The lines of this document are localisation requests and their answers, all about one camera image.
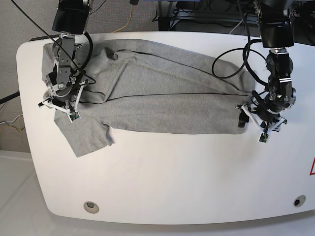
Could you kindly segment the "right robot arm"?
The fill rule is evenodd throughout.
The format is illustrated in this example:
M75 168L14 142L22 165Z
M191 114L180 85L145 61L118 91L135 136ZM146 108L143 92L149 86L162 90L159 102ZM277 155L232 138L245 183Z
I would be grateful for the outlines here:
M47 93L38 104L39 107L47 106L67 114L71 122L81 117L78 104L84 87L96 83L85 71L94 48L86 31L92 6L91 0L59 1L53 22L53 30L60 33L52 46L54 67L44 78ZM89 43L88 55L82 64L75 60L82 48L81 44L76 43L77 35L84 35Z

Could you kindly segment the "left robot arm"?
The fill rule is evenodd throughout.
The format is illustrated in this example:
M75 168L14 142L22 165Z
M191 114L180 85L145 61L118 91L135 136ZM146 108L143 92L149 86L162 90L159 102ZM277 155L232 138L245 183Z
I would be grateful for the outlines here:
M291 0L252 0L257 15L257 25L260 30L259 39L248 38L248 42L242 49L243 64L254 80L264 86L262 98L257 91L252 91L251 101L254 105L239 105L241 110L239 125L244 125L252 120L260 130L259 141L266 143L273 131L280 131L281 124L287 120L281 116L281 112L291 108L296 102L296 90L292 86L291 73L293 62L287 49L294 45L293 34L290 24L289 7ZM264 48L269 49L265 60L267 69L270 71L268 81L262 81L251 69L248 58L251 45L262 43Z

